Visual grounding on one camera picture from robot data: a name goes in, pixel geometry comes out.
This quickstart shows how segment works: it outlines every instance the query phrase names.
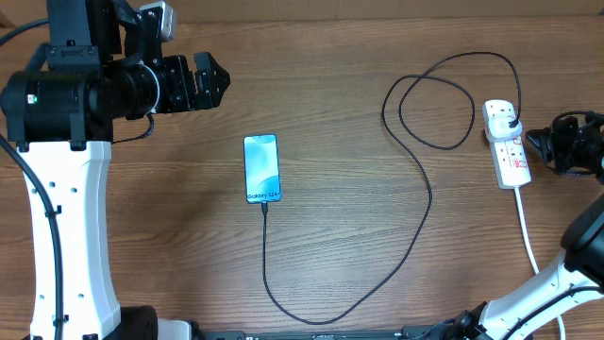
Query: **power strip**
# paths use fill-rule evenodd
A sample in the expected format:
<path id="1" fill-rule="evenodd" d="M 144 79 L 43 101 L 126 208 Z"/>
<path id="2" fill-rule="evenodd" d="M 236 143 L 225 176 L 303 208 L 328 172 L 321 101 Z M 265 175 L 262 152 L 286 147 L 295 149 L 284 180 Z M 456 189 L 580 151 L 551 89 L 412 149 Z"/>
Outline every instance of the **power strip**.
<path id="1" fill-rule="evenodd" d="M 511 129 L 507 135 L 499 133 L 497 140 L 501 142 L 493 142 L 493 138 L 490 136 L 489 125 L 492 127 L 493 121 L 505 120 L 507 122 L 515 119 L 512 103 L 498 99 L 489 100 L 482 106 L 482 115 L 499 188 L 513 189 L 529 183 L 529 165 L 520 138 L 522 125 L 518 124 L 518 127 Z"/>

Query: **smartphone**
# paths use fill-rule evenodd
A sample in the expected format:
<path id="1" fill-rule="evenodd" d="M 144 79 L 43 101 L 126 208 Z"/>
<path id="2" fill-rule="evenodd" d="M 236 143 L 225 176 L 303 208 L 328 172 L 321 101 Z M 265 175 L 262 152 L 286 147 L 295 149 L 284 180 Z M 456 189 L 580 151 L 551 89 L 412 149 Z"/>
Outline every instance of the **smartphone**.
<path id="1" fill-rule="evenodd" d="M 263 203 L 281 200 L 277 136 L 245 137 L 243 152 L 247 202 Z"/>

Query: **white ring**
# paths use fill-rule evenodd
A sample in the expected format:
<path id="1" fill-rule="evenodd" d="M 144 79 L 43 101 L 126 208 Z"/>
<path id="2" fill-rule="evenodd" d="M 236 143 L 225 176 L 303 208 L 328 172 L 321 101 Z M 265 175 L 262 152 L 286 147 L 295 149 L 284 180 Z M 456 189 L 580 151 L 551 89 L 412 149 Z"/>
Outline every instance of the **white ring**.
<path id="1" fill-rule="evenodd" d="M 147 65 L 143 64 L 143 62 L 142 62 L 142 61 L 141 61 L 140 65 L 141 65 L 142 67 L 144 67 L 145 69 L 149 70 L 149 72 L 151 73 L 151 75 L 152 75 L 152 76 L 153 76 L 153 78 L 155 79 L 155 84 L 158 86 L 158 95 L 156 95 L 156 98 L 155 98 L 155 104 L 153 105 L 153 108 L 151 108 L 151 110 L 149 110 L 149 111 L 147 112 L 147 113 L 157 113 L 157 112 L 155 111 L 155 109 L 158 107 L 158 103 L 159 103 L 159 80 L 158 80 L 158 76 L 156 76 L 156 75 L 155 75 L 155 72 L 153 72 L 153 70 L 151 70 L 151 69 L 149 68 L 149 66 L 147 66 Z"/>

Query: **white cord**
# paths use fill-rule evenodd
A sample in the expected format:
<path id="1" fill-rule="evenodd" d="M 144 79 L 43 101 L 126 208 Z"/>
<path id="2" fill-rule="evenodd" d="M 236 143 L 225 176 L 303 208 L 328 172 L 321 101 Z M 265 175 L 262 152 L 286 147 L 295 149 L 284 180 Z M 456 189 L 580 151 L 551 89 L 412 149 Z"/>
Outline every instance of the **white cord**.
<path id="1" fill-rule="evenodd" d="M 535 255 L 532 253 L 532 247 L 530 246 L 529 232 L 527 231 L 527 221 L 525 221 L 525 210 L 522 208 L 522 198 L 520 197 L 520 188 L 513 188 L 513 192 L 516 195 L 516 206 L 518 207 L 518 217 L 520 217 L 520 229 L 522 230 L 522 238 L 525 240 L 525 248 L 527 249 L 528 259 L 530 265 L 535 271 L 535 275 L 539 274 L 539 266 L 535 260 Z M 560 329 L 560 340 L 566 340 L 566 330 L 564 329 L 564 321 L 560 315 L 556 316 L 558 320 L 558 328 Z"/>

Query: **wooden table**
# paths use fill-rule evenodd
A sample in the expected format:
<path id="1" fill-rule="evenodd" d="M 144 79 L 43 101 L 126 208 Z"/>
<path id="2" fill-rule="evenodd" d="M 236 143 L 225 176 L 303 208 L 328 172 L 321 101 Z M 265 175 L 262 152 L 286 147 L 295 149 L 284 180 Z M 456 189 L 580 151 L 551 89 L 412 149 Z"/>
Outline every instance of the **wooden table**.
<path id="1" fill-rule="evenodd" d="M 516 101 L 501 60 L 468 57 L 438 71 L 478 105 L 474 130 L 453 151 L 420 145 L 396 124 L 404 87 L 395 91 L 388 121 L 426 167 L 434 204 L 400 272 L 330 326 L 291 320 L 264 292 L 262 215 L 245 203 L 243 137 L 279 139 L 283 200 L 270 206 L 267 255 L 276 298 L 302 317 L 331 318 L 400 261 L 428 202 L 417 166 L 379 120 L 392 83 L 449 55 L 499 52 L 520 74 L 524 126 L 544 128 L 564 111 L 604 111 L 602 37 L 604 19 L 595 16 L 180 26 L 164 55 L 192 60 L 211 51 L 232 84 L 219 109 L 160 115 L 151 138 L 113 148 L 109 256 L 119 300 L 197 320 L 204 330 L 277 332 L 431 324 L 506 295 L 531 268 L 513 193 L 497 188 L 481 128 L 485 100 Z M 39 29 L 3 47 L 3 86 L 44 39 Z M 458 90 L 425 81 L 405 113 L 419 136 L 450 145 L 471 110 Z M 115 122 L 116 138 L 144 129 L 143 120 Z M 557 177 L 534 156 L 529 164 L 533 182 L 522 192 L 545 265 L 568 224 L 603 190 L 594 178 Z M 0 188 L 0 329 L 16 339 L 31 319 L 34 260 L 23 176 L 5 154 Z M 604 302 L 566 314 L 568 338 L 601 339 L 602 316 Z M 557 337 L 555 323 L 538 333 Z"/>

